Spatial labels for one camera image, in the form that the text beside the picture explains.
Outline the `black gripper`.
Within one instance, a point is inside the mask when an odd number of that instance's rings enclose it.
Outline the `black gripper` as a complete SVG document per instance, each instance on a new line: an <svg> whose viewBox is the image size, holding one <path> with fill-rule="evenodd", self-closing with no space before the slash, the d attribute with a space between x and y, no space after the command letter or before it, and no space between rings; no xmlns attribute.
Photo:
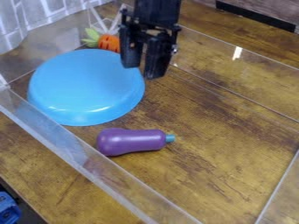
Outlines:
<svg viewBox="0 0 299 224"><path fill-rule="evenodd" d="M125 68L138 67L146 44L144 77L164 76L172 53L176 53L181 0L134 0L133 9L124 8L120 22L120 59Z"/></svg>

